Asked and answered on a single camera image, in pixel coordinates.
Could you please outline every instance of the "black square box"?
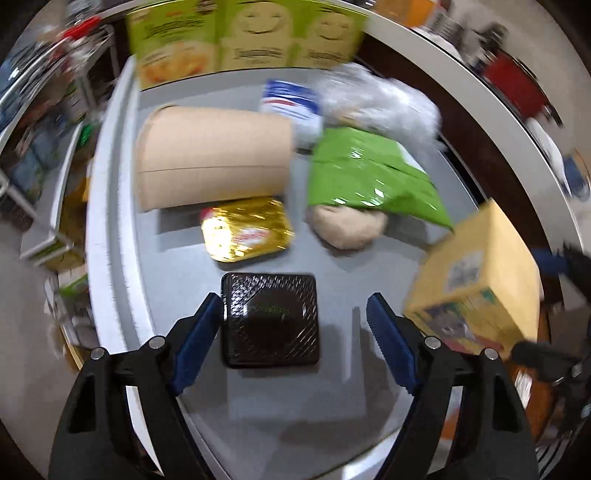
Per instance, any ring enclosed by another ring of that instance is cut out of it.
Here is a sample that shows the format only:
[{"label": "black square box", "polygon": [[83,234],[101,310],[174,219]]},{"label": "black square box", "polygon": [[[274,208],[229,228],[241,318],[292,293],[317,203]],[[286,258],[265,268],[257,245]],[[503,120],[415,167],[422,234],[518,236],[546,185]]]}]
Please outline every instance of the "black square box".
[{"label": "black square box", "polygon": [[227,366],[313,365],[320,359],[312,275],[228,273],[222,278],[222,299]]}]

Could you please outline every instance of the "green box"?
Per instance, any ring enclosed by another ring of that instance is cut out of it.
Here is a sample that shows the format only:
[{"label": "green box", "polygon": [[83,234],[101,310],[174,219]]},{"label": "green box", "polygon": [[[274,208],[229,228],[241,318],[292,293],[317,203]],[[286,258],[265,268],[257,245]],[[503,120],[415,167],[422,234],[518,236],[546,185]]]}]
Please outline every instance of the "green box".
[{"label": "green box", "polygon": [[224,0],[220,70],[290,66],[306,6],[304,0]]},{"label": "green box", "polygon": [[367,15],[305,0],[307,21],[298,34],[294,67],[331,69],[353,60],[361,39]]},{"label": "green box", "polygon": [[174,0],[128,14],[142,89],[217,71],[215,0]]}]

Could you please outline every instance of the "red object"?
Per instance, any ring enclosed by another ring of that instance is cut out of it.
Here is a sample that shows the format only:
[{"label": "red object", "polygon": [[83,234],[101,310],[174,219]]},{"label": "red object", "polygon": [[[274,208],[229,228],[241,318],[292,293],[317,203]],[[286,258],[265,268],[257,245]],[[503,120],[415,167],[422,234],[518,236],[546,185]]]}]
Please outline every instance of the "red object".
[{"label": "red object", "polygon": [[73,27],[64,30],[61,34],[62,38],[69,37],[72,40],[78,40],[82,37],[87,36],[90,32],[92,32],[96,27],[100,24],[100,17],[98,15],[93,15],[90,18],[87,18],[82,23],[74,25]]},{"label": "red object", "polygon": [[483,76],[507,97],[523,119],[537,116],[544,112],[546,107],[556,124],[562,126],[558,113],[538,84],[535,75],[521,60],[499,50],[496,59],[485,69]]}]

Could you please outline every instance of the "green plastic bag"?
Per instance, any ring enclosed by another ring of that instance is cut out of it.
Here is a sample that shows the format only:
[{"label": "green plastic bag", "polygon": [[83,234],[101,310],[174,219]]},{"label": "green plastic bag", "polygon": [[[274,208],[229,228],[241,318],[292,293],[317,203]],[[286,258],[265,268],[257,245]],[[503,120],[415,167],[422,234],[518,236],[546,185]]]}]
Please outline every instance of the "green plastic bag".
[{"label": "green plastic bag", "polygon": [[453,224],[429,176],[394,140],[354,128],[329,128],[314,149],[309,205],[346,205]]}]

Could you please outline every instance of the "package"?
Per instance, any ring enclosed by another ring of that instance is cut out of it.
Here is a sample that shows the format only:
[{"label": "package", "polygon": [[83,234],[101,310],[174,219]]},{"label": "package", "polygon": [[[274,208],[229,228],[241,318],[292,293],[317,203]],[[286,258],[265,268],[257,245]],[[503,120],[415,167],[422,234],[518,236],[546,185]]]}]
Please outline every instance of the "package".
[{"label": "package", "polygon": [[453,350],[491,347],[507,359],[517,342],[537,338],[540,288],[529,249],[490,200],[432,248],[404,314]]},{"label": "package", "polygon": [[283,204],[271,197],[206,209],[202,219],[205,247],[219,262],[237,262],[285,250],[293,237]]},{"label": "package", "polygon": [[452,228],[437,189],[402,145],[348,127],[325,130],[314,149],[308,204],[377,208]]},{"label": "package", "polygon": [[217,2],[176,0],[131,12],[127,30],[142,89],[217,71]]},{"label": "package", "polygon": [[221,22],[221,70],[287,67],[303,0],[226,0]]},{"label": "package", "polygon": [[73,297],[81,292],[88,291],[88,269],[86,264],[61,272],[57,276],[60,286],[60,294],[64,297]]},{"label": "package", "polygon": [[222,277],[222,299],[227,366],[314,365],[320,359],[312,275],[228,273]]},{"label": "package", "polygon": [[340,250],[363,248],[381,236],[388,224],[388,215],[381,210],[344,205],[314,205],[306,218],[316,235]]},{"label": "package", "polygon": [[144,210],[281,195],[293,156],[289,119],[244,110],[163,106],[135,149]]},{"label": "package", "polygon": [[331,69],[353,60],[361,39],[367,15],[306,0],[306,23],[293,62],[294,67]]},{"label": "package", "polygon": [[324,73],[313,85],[327,125],[346,125],[396,140],[421,160],[438,146],[441,115],[423,93],[394,79],[348,63]]},{"label": "package", "polygon": [[290,118],[298,148],[311,149],[322,135],[322,115],[316,102],[316,92],[308,87],[267,80],[259,111]]}]

